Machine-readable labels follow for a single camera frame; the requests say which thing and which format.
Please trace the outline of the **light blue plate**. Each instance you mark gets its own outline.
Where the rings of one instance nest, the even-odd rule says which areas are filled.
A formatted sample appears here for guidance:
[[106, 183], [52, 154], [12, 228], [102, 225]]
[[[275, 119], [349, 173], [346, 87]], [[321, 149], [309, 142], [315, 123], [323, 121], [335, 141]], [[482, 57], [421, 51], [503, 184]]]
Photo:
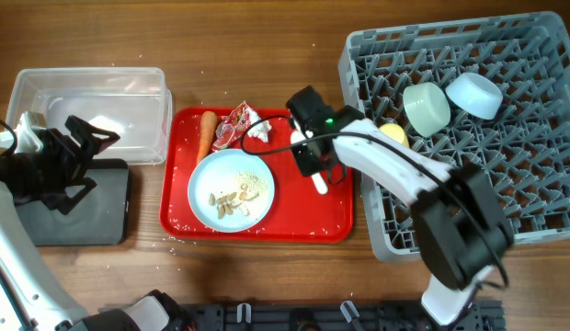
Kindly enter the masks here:
[[188, 182], [196, 218], [218, 233], [247, 231], [260, 223], [275, 199], [275, 180], [261, 158], [239, 149], [207, 156]]

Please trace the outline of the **pale green bowl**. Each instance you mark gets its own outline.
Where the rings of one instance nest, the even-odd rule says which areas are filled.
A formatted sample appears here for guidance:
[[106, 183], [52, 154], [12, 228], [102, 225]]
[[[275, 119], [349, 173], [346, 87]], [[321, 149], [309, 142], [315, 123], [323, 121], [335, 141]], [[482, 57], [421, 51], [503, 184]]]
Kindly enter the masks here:
[[450, 122], [448, 100], [444, 92], [433, 83], [406, 87], [403, 105], [410, 124], [423, 137], [437, 133]]

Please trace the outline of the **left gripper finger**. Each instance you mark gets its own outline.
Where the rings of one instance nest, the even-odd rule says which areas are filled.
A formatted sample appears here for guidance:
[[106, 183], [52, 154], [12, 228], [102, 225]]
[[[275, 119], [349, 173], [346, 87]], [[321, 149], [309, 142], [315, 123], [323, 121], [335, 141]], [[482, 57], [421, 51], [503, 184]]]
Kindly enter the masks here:
[[74, 115], [67, 118], [65, 127], [86, 154], [100, 154], [120, 139], [116, 132], [95, 127]]
[[[74, 181], [58, 188], [51, 188], [40, 194], [40, 201], [50, 210], [57, 210], [62, 215], [68, 215], [77, 204], [93, 189], [97, 183], [90, 177]], [[66, 189], [69, 187], [80, 187], [73, 195], [69, 196]]]

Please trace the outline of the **orange carrot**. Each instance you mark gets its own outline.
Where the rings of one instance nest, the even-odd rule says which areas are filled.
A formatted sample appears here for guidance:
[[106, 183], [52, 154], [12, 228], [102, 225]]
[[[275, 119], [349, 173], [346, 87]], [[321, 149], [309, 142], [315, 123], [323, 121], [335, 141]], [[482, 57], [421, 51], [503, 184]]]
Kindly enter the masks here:
[[196, 156], [198, 165], [209, 153], [215, 136], [218, 118], [212, 111], [205, 111], [199, 124], [199, 149]]

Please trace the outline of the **white plastic spoon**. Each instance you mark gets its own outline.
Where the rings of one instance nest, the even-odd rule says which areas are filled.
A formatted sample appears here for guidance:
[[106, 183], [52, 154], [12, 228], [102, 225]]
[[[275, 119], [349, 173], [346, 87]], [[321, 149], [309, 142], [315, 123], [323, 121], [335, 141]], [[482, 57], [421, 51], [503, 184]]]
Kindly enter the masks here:
[[[299, 133], [298, 131], [293, 131], [291, 133], [291, 143], [298, 143], [304, 139], [304, 136]], [[319, 173], [315, 173], [311, 175], [311, 179], [313, 184], [316, 188], [316, 191], [321, 194], [325, 195], [328, 192], [328, 186], [326, 185], [324, 179]]]

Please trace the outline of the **light blue small bowl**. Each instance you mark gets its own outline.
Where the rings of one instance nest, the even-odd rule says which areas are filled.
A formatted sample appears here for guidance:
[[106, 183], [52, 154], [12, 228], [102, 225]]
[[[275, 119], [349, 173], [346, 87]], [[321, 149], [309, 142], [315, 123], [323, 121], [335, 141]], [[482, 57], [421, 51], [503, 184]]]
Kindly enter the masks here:
[[456, 106], [483, 120], [492, 120], [503, 101], [499, 87], [475, 73], [460, 74], [445, 92]]

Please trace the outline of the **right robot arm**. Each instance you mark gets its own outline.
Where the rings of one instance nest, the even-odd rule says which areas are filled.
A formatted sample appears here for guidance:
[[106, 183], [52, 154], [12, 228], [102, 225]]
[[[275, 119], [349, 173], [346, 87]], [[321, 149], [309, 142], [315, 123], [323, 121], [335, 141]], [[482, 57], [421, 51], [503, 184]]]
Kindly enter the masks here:
[[382, 133], [351, 106], [333, 110], [307, 86], [286, 103], [302, 141], [290, 147], [306, 177], [335, 165], [375, 180], [409, 208], [420, 256], [431, 273], [421, 305], [438, 325], [457, 321], [502, 264], [514, 233], [484, 170], [453, 167]]

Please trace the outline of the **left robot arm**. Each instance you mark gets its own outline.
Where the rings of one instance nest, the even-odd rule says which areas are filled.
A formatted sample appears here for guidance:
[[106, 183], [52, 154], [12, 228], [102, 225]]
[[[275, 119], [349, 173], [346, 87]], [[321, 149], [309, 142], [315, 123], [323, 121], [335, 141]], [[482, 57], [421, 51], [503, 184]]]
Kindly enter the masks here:
[[33, 129], [40, 149], [19, 152], [18, 133], [0, 151], [0, 328], [3, 330], [166, 330], [175, 304], [160, 291], [119, 309], [90, 314], [60, 284], [32, 243], [17, 214], [19, 204], [39, 201], [68, 214], [96, 182], [86, 176], [93, 157], [119, 139], [76, 116], [67, 134]]

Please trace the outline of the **red snack wrapper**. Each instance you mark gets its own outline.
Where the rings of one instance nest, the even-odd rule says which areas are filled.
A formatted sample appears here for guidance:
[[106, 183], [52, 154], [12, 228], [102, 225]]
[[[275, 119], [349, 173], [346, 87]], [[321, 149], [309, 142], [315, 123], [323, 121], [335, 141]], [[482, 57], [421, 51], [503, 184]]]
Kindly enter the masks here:
[[250, 125], [255, 122], [253, 113], [255, 111], [243, 101], [222, 120], [216, 129], [216, 140], [211, 146], [213, 152], [227, 149], [240, 139]]

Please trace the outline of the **white tissue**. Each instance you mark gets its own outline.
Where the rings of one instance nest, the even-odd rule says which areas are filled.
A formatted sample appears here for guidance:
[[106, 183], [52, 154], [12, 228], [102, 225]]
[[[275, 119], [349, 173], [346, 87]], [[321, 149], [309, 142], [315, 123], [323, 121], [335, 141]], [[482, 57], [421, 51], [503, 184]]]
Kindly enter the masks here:
[[246, 114], [248, 115], [250, 121], [247, 136], [251, 138], [257, 138], [263, 143], [268, 143], [268, 134], [272, 130], [272, 126], [267, 121], [261, 121], [257, 112], [250, 107], [246, 109]]

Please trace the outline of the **yellow cup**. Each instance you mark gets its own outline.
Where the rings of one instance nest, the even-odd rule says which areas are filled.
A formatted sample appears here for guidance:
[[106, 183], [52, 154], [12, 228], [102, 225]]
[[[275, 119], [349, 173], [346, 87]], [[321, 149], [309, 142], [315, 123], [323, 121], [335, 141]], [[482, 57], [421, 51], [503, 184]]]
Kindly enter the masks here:
[[394, 141], [400, 143], [402, 146], [407, 148], [410, 147], [407, 135], [400, 125], [395, 123], [386, 123], [383, 124], [379, 130], [388, 137], [392, 138]]

